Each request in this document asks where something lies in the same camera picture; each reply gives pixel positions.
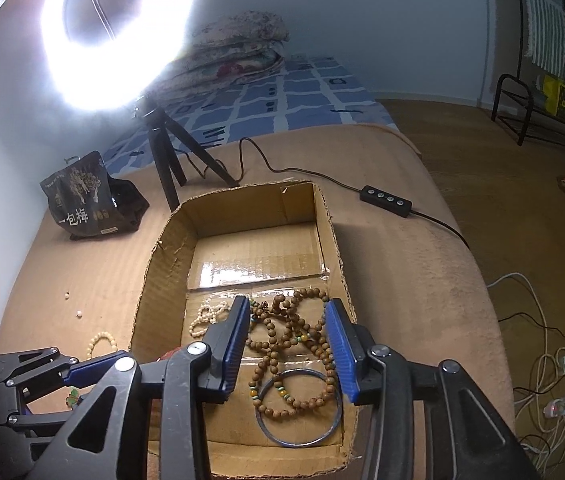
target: black plastic bag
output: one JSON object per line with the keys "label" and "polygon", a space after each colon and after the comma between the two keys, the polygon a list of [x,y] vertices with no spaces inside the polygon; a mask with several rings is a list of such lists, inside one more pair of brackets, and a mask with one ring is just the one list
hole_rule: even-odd
{"label": "black plastic bag", "polygon": [[129,180],[112,178],[98,152],[40,183],[51,216],[71,239],[137,231],[149,202]]}

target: brown bead necklace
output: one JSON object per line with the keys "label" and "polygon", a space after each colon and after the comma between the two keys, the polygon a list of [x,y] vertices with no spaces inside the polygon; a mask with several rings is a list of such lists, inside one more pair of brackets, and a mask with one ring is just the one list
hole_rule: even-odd
{"label": "brown bead necklace", "polygon": [[[271,418],[289,418],[306,410],[315,410],[325,405],[325,402],[333,398],[336,389],[335,363],[331,348],[326,338],[322,335],[322,329],[325,325],[325,317],[321,317],[315,326],[311,326],[302,319],[296,312],[299,304],[305,298],[320,298],[326,305],[329,297],[326,292],[320,291],[319,288],[299,288],[295,290],[293,296],[287,299],[283,294],[274,297],[271,307],[266,301],[262,303],[251,300],[251,321],[249,330],[253,330],[257,323],[261,322],[267,328],[267,341],[253,341],[247,338],[245,346],[258,353],[264,354],[258,366],[254,369],[254,375],[249,382],[250,395],[256,409]],[[273,318],[281,320],[285,323],[285,329],[282,336],[278,336]],[[282,383],[280,375],[280,353],[284,349],[303,343],[318,359],[323,362],[326,370],[325,389],[317,397],[311,397],[309,400],[298,400],[292,397]],[[263,400],[259,396],[259,390],[262,383],[264,372],[269,367],[274,381],[274,388],[278,390],[280,397],[289,405],[286,410],[273,410],[264,405]]]}

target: folded blanket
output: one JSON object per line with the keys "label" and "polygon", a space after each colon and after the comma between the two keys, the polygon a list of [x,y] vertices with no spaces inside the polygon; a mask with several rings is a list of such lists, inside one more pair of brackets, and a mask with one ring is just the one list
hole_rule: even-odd
{"label": "folded blanket", "polygon": [[162,101],[244,84],[275,73],[283,64],[289,31],[280,16],[248,10],[195,30],[181,57],[153,82]]}

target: cardboard box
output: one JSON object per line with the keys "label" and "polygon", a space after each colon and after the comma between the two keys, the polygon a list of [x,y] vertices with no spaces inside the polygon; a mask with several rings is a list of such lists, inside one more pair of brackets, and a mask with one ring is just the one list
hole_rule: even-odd
{"label": "cardboard box", "polygon": [[[311,182],[281,182],[220,190],[197,196],[178,208],[152,251],[138,302],[131,352],[150,362],[190,343],[189,326],[203,304],[231,303],[242,294],[270,304],[276,294],[290,296],[299,287],[317,286],[341,298],[355,314],[342,273],[342,262],[325,200]],[[314,325],[322,300],[303,300],[298,314]],[[264,327],[253,333],[264,340]],[[303,345],[282,352],[282,369],[323,371]],[[224,477],[311,476],[342,468],[352,456],[358,409],[344,405],[341,427],[321,446],[287,449],[268,440],[256,422],[248,381],[260,358],[245,349],[236,389],[223,405],[207,405],[205,420],[212,472]],[[289,392],[309,399],[324,384],[299,376],[285,381]],[[274,392],[265,402],[283,409]],[[288,420],[267,420],[272,433],[292,442],[325,433],[335,401]],[[150,450],[158,452],[159,425],[152,419]]]}

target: blue checkered bedsheet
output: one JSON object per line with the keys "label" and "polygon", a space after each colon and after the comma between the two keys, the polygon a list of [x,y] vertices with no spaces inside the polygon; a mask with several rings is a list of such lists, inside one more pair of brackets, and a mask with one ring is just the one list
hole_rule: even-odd
{"label": "blue checkered bedsheet", "polygon": [[[206,148],[306,126],[395,127],[387,110],[333,57],[293,56],[276,75],[170,102],[165,110]],[[102,158],[111,176],[153,163],[147,128],[118,139]]]}

